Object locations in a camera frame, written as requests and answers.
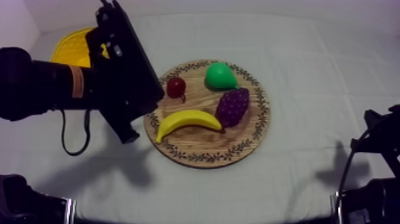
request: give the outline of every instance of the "yellow object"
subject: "yellow object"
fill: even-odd
[[[166,117],[158,128],[157,143],[178,127],[199,125],[215,130],[221,130],[221,123],[211,114],[201,110],[181,110]]]
[[[57,45],[51,62],[69,64],[79,67],[90,67],[89,48],[85,36],[93,28],[77,30],[63,37]],[[105,45],[102,44],[102,55],[109,58]]]

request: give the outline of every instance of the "yellow plastic container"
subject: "yellow plastic container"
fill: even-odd
[[[72,66],[90,67],[89,48],[85,36],[93,28],[77,30],[63,37],[51,57],[51,62],[69,64]],[[108,58],[107,50],[103,47],[103,56]]]

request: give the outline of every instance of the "toy cherry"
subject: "toy cherry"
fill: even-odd
[[[179,77],[174,77],[170,79],[167,83],[167,94],[172,99],[181,98],[182,102],[185,103],[185,89],[186,83],[183,79]]]

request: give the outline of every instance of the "plastic banana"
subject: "plastic banana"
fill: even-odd
[[[164,136],[178,127],[186,125],[199,125],[215,130],[222,129],[221,123],[209,113],[201,110],[182,110],[169,115],[161,122],[156,142],[160,143]]]

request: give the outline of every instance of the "white tablecloth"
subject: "white tablecloth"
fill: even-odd
[[[350,140],[365,129],[364,110],[383,113],[399,102],[400,44],[389,35],[261,14],[142,17],[134,18],[133,26],[159,76],[201,58],[249,71],[270,98],[270,128],[258,149],[239,163],[199,170],[161,155],[147,138],[143,119],[132,123],[140,139],[121,145],[92,112],[92,141],[80,157],[62,151],[57,111],[14,123],[1,120],[1,173],[19,173],[38,191],[77,200],[80,217],[279,223],[328,216]],[[43,35],[33,57],[48,60],[57,41],[75,28]],[[66,135],[69,148],[83,144],[83,112],[67,113]],[[379,160],[357,154],[348,188],[387,175]]]

